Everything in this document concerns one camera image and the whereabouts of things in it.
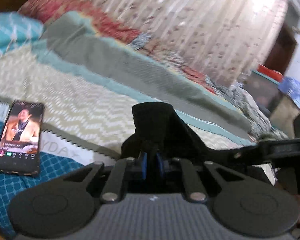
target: red object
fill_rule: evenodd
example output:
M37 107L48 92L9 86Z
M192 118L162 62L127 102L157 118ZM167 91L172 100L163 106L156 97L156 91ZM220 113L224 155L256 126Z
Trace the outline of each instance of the red object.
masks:
M273 69L268 69L267 67L265 67L263 65L259 65L258 72L260 72L268 77L271 77L272 79L274 79L278 82L281 82L283 79L283 75L280 72L275 71Z
M184 72L184 76L187 79L198 83L199 85L203 86L206 90L208 90L209 92L211 92L213 94L216 93L214 88L206 83L206 81L205 81L206 75L205 74L202 74L202 73L198 72L197 70L189 68L188 66L183 67L182 71Z
M68 11L82 12L92 18L92 26L96 27L102 36L112 37L126 44L135 39L141 32L126 27L121 22L113 21L100 8L93 6L90 1L80 0L29 0L19 13L43 23L52 22Z

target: blue patterned fabric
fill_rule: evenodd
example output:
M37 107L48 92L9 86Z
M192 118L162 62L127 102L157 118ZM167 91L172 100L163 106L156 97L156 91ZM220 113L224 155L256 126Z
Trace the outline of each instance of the blue patterned fabric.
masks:
M2 127L3 123L0 122L0 134ZM40 160L41 173L40 176L35 179L31 177L0 174L0 230L7 236L13 236L15 234L7 215L7 206L18 192L82 167L81 164L72 159L43 152L40 153Z
M300 109L300 82L291 77L284 77L278 89L290 97Z
M9 50L31 41L42 34L43 24L17 12L0 13L0 57Z
M145 46L145 44L152 38L152 35L149 33L141 33L138 37L136 37L128 46L134 50L141 49Z

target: round black pad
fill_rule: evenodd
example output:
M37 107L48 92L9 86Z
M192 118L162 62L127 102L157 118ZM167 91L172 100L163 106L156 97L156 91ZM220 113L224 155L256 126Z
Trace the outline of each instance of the round black pad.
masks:
M230 230L258 238L282 235L300 217L293 196L256 180L226 185L215 198L213 212Z
M84 187L64 182L16 195L9 205L9 218L18 233L55 238L82 228L94 211L93 198Z

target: video on phone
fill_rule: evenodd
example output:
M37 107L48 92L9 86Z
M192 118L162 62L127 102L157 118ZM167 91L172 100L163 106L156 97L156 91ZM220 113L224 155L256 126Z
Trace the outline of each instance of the video on phone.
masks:
M5 153L37 154L43 105L15 102L0 141L0 155Z

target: pillow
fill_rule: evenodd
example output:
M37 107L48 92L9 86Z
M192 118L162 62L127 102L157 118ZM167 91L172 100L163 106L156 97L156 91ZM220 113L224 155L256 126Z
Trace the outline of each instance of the pillow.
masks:
M43 24L17 12L0 13L0 57L9 50L37 41Z
M112 37L125 44L132 42L141 34L139 30L131 29L121 22L112 20L101 8L95 7L90 1L29 0L21 6L18 12L49 25L68 11L77 11L91 17L91 24L98 29L101 36Z

